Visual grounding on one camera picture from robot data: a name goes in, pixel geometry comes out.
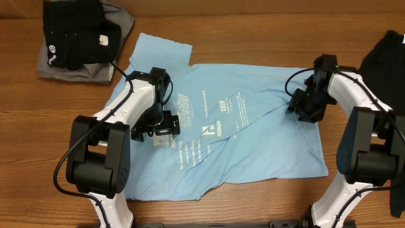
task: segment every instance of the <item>black cable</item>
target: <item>black cable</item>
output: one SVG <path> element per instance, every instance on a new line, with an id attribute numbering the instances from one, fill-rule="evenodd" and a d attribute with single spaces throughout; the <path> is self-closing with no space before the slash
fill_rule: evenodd
<path id="1" fill-rule="evenodd" d="M 292 96 L 292 94 L 287 89 L 287 86 L 288 86 L 289 82 L 291 81 L 291 79 L 294 78 L 295 76 L 299 75 L 300 73 L 304 73 L 304 72 L 311 71 L 311 70 L 314 70 L 314 68 L 307 68 L 304 70 L 300 70 L 300 71 L 294 73 L 293 75 L 291 75 L 285 82 L 285 86 L 284 86 L 285 93 L 288 94 L 289 96 Z"/>
<path id="2" fill-rule="evenodd" d="M 378 100 L 375 99 L 371 93 L 369 92 L 369 90 L 362 84 L 359 82 L 359 80 L 354 79 L 352 77 L 350 77 L 349 75 L 339 71 L 339 70 L 331 70 L 333 73 L 338 73 L 341 76 L 353 81 L 354 83 L 356 83 L 358 86 L 360 86 L 360 88 L 366 93 L 366 95 L 368 96 L 368 98 L 370 100 L 373 101 L 373 104 L 380 109 L 380 111 L 382 111 L 388 118 L 388 121 L 392 124 L 392 126 L 394 127 L 395 131 L 399 134 L 399 137 L 401 138 L 402 142 L 405 145 L 405 137 L 404 134 L 401 132 L 401 130 L 398 128 L 398 126 L 396 125 L 394 119 L 392 119 L 392 117 L 388 114 L 388 112 L 378 103 Z M 402 187 L 405 184 L 405 182 L 401 182 L 400 184 L 396 185 L 396 186 L 391 186 L 391 187 L 368 187 L 362 190 L 357 191 L 357 194 L 352 195 L 349 200 L 346 201 L 346 203 L 343 205 L 343 207 L 340 209 L 339 213 L 336 215 L 336 219 L 335 222 L 332 225 L 332 228 L 336 228 L 337 223 L 340 220 L 340 217 L 342 216 L 342 214 L 344 213 L 345 209 L 353 202 L 354 199 L 356 199 L 356 197 L 361 197 L 361 193 L 365 193 L 368 191 L 388 191 L 388 190 L 393 190 L 393 189 L 397 189 L 399 187 Z"/>
<path id="3" fill-rule="evenodd" d="M 118 70 L 126 79 L 128 78 L 128 75 L 125 74 L 125 72 L 123 72 L 120 68 L 118 68 L 118 66 L 116 66 L 114 63 L 111 62 L 111 65 Z M 98 206 L 100 208 L 101 214 L 103 215 L 103 219 L 104 219 L 104 223 L 106 224 L 106 228 L 111 228 L 111 224 L 108 222 L 107 219 L 107 215 L 106 215 L 106 211 L 104 210 L 103 205 L 101 204 L 101 202 L 93 195 L 90 194 L 84 194 L 84 193 L 75 193 L 75 192 L 71 192 L 71 191 L 67 191 L 64 190 L 58 183 L 58 173 L 59 170 L 63 164 L 63 162 L 68 158 L 69 154 L 73 151 L 73 149 L 75 149 L 77 147 L 77 145 L 79 145 L 79 143 L 81 143 L 84 139 L 86 139 L 91 133 L 93 133 L 98 127 L 100 127 L 100 125 L 103 124 L 103 122 L 105 122 L 110 116 L 112 116 L 119 108 L 120 106 L 125 103 L 127 101 L 127 99 L 131 96 L 131 93 L 133 93 L 134 91 L 134 85 L 132 85 L 131 80 L 127 80 L 127 82 L 129 82 L 130 84 L 130 89 L 128 91 L 128 94 L 122 99 L 122 101 L 120 101 L 104 118 L 102 118 L 100 121 L 98 121 L 97 124 L 95 124 L 95 126 L 91 127 L 60 159 L 60 161 L 58 162 L 55 171 L 53 173 L 53 184 L 55 185 L 56 189 L 63 193 L 63 194 L 67 194 L 69 196 L 78 196 L 78 197 L 83 197 L 83 198 L 87 198 L 90 200 L 93 200 L 96 202 L 96 206 Z"/>
<path id="4" fill-rule="evenodd" d="M 169 101 L 169 99 L 170 99 L 170 97 L 171 97 L 171 94 L 172 94 L 172 92 L 173 92 L 173 82 L 172 82 L 171 80 L 170 80 L 170 84 L 171 84 L 171 89 L 170 89 L 169 96 L 166 98 L 166 101 L 164 101 L 164 102 L 162 103 L 162 106 L 165 105 L 165 104 L 167 104 L 167 102 Z"/>

